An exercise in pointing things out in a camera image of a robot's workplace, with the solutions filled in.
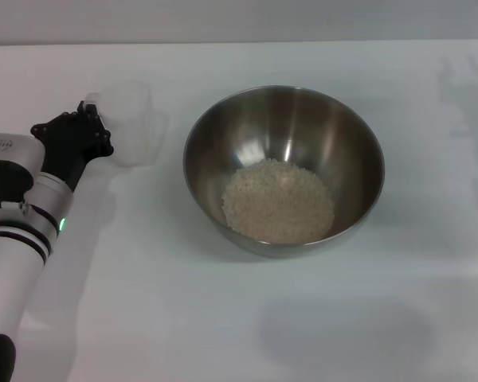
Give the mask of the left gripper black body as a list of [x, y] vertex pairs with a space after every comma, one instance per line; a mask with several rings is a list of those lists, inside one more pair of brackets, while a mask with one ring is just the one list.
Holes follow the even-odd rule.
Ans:
[[41, 171], [62, 180], [72, 192], [75, 191], [87, 164], [103, 156], [90, 156], [89, 147], [93, 133], [90, 119], [81, 131], [69, 135], [39, 138], [45, 147]]

